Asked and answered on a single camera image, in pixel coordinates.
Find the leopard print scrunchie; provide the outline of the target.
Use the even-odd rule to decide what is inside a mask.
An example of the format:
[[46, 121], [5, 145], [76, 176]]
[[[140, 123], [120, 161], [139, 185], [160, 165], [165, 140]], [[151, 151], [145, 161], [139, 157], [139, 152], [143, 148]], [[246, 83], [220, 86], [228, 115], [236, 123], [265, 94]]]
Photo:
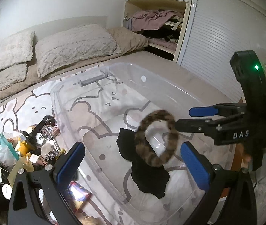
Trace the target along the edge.
[[159, 168], [176, 153], [179, 132], [174, 116], [166, 110], [155, 110], [139, 123], [134, 136], [136, 154], [150, 167]]

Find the orange yellow small bottle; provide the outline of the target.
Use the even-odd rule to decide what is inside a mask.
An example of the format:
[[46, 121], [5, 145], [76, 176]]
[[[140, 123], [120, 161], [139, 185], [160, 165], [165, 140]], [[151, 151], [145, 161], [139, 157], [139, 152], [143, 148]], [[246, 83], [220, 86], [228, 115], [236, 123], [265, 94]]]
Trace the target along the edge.
[[26, 156], [30, 151], [34, 151], [36, 147], [29, 143], [25, 137], [19, 137], [19, 147], [17, 148], [17, 153], [21, 156]]

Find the right large beige pillow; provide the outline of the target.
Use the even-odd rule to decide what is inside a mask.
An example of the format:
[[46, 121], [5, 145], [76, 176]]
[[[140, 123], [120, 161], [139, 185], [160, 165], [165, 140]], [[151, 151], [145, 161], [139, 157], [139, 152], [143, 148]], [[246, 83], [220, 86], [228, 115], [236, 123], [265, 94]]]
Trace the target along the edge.
[[43, 78], [80, 60], [121, 52], [113, 36], [100, 24], [73, 27], [39, 40], [35, 45], [37, 75]]

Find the colourful card pack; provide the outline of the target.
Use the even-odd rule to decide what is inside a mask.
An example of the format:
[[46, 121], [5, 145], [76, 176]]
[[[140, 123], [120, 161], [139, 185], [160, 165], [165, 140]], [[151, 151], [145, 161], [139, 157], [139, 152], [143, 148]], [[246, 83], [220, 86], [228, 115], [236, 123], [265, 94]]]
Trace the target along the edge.
[[64, 191], [64, 197], [74, 213], [82, 210], [91, 196], [92, 193], [76, 181], [71, 181]]

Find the clear plastic storage bin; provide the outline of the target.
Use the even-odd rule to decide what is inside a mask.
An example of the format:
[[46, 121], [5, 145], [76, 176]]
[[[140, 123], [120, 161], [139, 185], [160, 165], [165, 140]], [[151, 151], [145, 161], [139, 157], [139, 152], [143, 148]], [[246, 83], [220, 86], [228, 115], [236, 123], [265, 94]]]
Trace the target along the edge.
[[164, 109], [175, 119], [203, 102], [161, 76], [130, 63], [95, 67], [64, 78], [51, 89], [56, 121], [66, 149], [80, 141], [85, 157], [80, 181], [92, 191], [117, 224], [183, 224], [204, 192], [187, 170], [180, 151], [164, 166], [165, 195], [139, 190], [131, 161], [120, 154], [121, 129], [135, 132], [149, 113]]

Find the black cloth garment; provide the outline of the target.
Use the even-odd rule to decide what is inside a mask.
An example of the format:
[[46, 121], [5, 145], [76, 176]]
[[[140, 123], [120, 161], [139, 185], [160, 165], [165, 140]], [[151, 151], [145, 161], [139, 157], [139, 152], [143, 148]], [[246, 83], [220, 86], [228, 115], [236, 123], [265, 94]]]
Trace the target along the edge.
[[143, 193], [150, 193], [161, 199], [165, 196], [166, 185], [170, 175], [166, 169], [151, 167], [136, 153], [134, 137], [136, 132], [121, 128], [116, 140], [120, 155], [131, 162], [131, 176], [139, 190]]

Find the pile of pink clothes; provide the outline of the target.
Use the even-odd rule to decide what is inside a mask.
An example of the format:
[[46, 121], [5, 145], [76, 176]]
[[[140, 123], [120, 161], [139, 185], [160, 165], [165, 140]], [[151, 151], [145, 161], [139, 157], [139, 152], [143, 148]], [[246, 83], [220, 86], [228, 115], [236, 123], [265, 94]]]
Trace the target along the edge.
[[184, 17], [183, 13], [174, 10], [141, 10], [127, 20], [126, 28], [133, 32], [158, 30], [174, 16]]

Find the cartoon print bed sheet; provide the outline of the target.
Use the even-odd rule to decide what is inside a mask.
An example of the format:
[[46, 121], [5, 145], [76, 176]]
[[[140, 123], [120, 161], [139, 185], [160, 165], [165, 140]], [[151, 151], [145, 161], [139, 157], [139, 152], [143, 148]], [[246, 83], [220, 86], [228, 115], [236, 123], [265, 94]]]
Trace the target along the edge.
[[56, 141], [69, 150], [77, 141], [86, 154], [78, 182], [91, 198], [77, 211], [99, 224], [183, 224], [194, 209], [195, 183], [177, 152], [165, 165], [170, 179], [158, 199], [139, 190], [131, 162], [119, 152], [120, 129], [135, 131], [152, 111], [187, 118], [199, 101], [185, 88], [140, 66], [114, 63], [82, 69], [24, 91], [0, 106], [0, 135], [19, 137], [51, 115]]

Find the white slatted closet door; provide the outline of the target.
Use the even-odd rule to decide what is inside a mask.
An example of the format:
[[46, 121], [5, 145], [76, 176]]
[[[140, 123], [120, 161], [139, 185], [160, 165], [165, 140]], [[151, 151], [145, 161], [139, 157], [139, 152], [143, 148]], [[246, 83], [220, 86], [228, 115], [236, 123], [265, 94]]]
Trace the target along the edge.
[[192, 0], [179, 65], [231, 101], [243, 92], [230, 66], [234, 52], [266, 56], [266, 15], [240, 0]]

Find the folded beige blanket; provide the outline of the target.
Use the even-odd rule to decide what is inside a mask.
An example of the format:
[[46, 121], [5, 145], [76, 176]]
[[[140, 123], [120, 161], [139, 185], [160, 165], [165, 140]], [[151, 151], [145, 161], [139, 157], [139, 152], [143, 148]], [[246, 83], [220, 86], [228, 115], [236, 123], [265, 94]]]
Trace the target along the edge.
[[0, 71], [0, 91], [26, 79], [27, 64], [16, 64]]

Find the yellow liquid bottle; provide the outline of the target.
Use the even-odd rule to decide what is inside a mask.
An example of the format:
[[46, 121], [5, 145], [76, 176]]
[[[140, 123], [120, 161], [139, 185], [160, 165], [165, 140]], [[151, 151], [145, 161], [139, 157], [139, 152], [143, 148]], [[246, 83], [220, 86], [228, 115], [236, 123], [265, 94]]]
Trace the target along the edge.
[[19, 160], [16, 162], [16, 164], [14, 165], [12, 170], [10, 171], [8, 178], [7, 178], [11, 187], [14, 186], [16, 176], [18, 175], [18, 171], [20, 169], [24, 169], [27, 172], [33, 172], [34, 171], [33, 164], [28, 158], [26, 158], [26, 157], [19, 158]]

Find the left fluffy beige pillow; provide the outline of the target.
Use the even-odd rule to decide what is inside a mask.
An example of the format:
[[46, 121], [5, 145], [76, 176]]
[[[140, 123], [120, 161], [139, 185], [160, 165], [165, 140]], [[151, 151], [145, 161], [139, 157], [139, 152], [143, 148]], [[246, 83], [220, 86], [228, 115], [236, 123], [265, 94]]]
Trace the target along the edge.
[[25, 31], [3, 40], [0, 45], [0, 71], [32, 60], [34, 36], [34, 31]]

